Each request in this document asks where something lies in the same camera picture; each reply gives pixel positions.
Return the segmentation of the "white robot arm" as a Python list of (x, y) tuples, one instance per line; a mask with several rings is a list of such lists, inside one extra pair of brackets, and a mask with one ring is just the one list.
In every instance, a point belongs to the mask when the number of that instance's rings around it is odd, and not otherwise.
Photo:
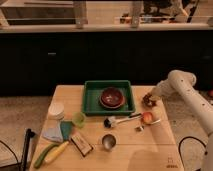
[(166, 97), (177, 92), (196, 115), (208, 136), (201, 171), (213, 171), (213, 106), (193, 88), (197, 78), (191, 72), (172, 70), (165, 80), (153, 87), (150, 94)]

